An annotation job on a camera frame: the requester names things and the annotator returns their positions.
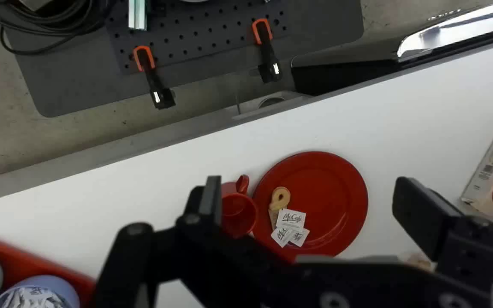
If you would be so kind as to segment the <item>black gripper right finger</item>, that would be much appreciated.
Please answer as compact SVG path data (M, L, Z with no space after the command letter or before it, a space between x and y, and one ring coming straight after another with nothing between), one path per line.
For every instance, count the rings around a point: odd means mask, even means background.
M463 214L452 202L417 178L399 176L393 214L437 272L470 288L493 286L493 223Z

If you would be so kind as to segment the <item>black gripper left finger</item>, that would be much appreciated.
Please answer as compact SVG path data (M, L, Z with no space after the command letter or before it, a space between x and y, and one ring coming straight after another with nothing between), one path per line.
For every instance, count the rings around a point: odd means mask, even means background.
M156 308L160 286L180 281L204 308L269 308L252 238L223 231L221 178L191 192L172 228L124 226L95 289L95 308Z

